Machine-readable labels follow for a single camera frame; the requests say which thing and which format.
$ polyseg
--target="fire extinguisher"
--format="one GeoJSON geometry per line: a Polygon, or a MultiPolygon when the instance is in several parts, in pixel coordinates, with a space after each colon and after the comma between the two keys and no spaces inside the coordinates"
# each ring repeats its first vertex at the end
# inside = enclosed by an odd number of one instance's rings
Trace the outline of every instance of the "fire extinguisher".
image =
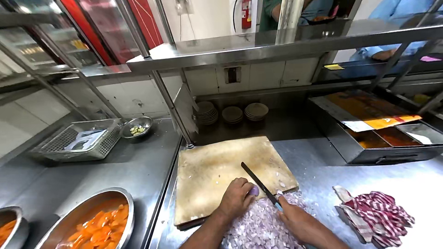
{"type": "Polygon", "coordinates": [[[251,28],[252,19],[249,10],[252,6],[252,0],[241,0],[241,28],[251,28]]]}

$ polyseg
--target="wooden cutting board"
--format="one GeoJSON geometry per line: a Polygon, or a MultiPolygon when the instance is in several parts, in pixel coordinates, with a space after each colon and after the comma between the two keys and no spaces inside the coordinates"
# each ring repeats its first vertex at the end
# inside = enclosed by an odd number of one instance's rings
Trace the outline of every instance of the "wooden cutting board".
{"type": "MultiPolygon", "coordinates": [[[[265,136],[183,150],[179,154],[177,170],[174,225],[209,216],[236,177],[255,183],[241,167],[242,162],[273,194],[299,185],[265,136]]],[[[260,190],[258,198],[265,196],[260,190]]]]}

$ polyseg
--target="knife handle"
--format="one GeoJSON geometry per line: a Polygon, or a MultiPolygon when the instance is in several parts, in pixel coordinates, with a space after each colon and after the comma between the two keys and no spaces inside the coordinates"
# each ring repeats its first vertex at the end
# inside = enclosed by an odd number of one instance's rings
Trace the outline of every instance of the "knife handle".
{"type": "Polygon", "coordinates": [[[279,203],[276,203],[275,206],[278,209],[278,211],[283,212],[283,208],[281,208],[279,203]]]}

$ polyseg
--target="sticky note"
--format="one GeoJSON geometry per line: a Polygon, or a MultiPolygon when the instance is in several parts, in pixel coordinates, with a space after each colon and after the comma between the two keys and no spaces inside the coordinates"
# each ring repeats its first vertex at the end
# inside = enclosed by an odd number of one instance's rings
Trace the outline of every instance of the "sticky note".
{"type": "Polygon", "coordinates": [[[420,59],[420,61],[422,61],[422,62],[439,62],[439,61],[441,61],[441,59],[437,59],[437,58],[429,57],[429,56],[423,56],[420,59]]]}
{"type": "Polygon", "coordinates": [[[327,68],[327,69],[329,69],[329,70],[342,70],[342,69],[344,69],[344,68],[341,67],[339,64],[326,65],[325,68],[327,68]]]}

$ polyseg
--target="stacked plate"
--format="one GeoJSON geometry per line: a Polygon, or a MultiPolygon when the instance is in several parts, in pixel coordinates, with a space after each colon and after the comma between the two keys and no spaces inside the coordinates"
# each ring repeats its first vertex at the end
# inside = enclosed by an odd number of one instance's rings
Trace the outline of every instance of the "stacked plate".
{"type": "Polygon", "coordinates": [[[243,119],[243,111],[236,106],[226,107],[221,115],[228,124],[236,124],[243,119]]]}
{"type": "Polygon", "coordinates": [[[245,108],[246,118],[251,121],[260,121],[264,119],[269,109],[261,103],[252,103],[245,108]]]}
{"type": "Polygon", "coordinates": [[[218,111],[211,102],[202,101],[197,103],[197,105],[199,108],[197,117],[201,124],[211,125],[218,120],[218,111]]]}

